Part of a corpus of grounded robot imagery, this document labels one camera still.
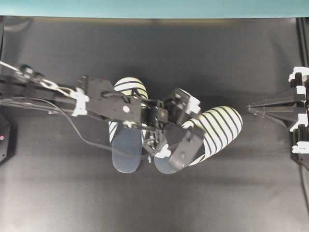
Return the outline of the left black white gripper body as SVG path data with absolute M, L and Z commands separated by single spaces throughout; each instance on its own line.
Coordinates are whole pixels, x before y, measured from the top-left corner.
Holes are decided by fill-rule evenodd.
M 163 100 L 143 100 L 142 146 L 149 156 L 169 157 L 191 129 L 184 123 L 201 112 L 200 100 L 176 88 Z

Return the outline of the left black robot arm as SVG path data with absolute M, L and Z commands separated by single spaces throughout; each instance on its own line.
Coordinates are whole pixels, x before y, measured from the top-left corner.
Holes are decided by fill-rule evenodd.
M 109 80 L 83 76 L 78 86 L 56 83 L 30 66 L 12 67 L 12 74 L 0 76 L 0 103 L 7 107 L 62 114 L 68 121 L 86 116 L 106 121 L 110 144 L 81 136 L 90 146 L 112 155 L 136 159 L 162 153 L 172 160 L 195 156 L 203 145 L 203 131 L 184 127 L 200 112 L 199 101 L 181 89 L 166 98 L 151 99 L 138 80 L 113 85 Z

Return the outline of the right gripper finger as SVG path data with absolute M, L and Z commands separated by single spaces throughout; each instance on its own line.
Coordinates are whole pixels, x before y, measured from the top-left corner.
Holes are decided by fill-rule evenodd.
M 251 107 L 251 113 L 272 120 L 286 128 L 297 128 L 300 111 L 294 107 Z
M 251 107 L 296 107 L 303 106 L 307 100 L 307 91 L 305 87 L 292 87 L 287 91 L 281 92 L 275 96 L 265 98 L 261 101 L 248 105 L 248 111 Z

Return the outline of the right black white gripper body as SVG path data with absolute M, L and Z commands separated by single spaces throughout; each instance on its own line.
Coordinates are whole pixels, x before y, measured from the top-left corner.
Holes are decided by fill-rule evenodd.
M 295 90 L 296 122 L 289 129 L 293 136 L 292 152 L 307 154 L 309 152 L 309 69 L 296 66 L 288 81 Z

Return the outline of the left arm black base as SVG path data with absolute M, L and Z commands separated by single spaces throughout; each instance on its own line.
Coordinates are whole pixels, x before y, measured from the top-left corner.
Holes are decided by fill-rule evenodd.
M 18 129 L 14 120 L 0 113 L 0 165 L 3 166 L 16 154 Z

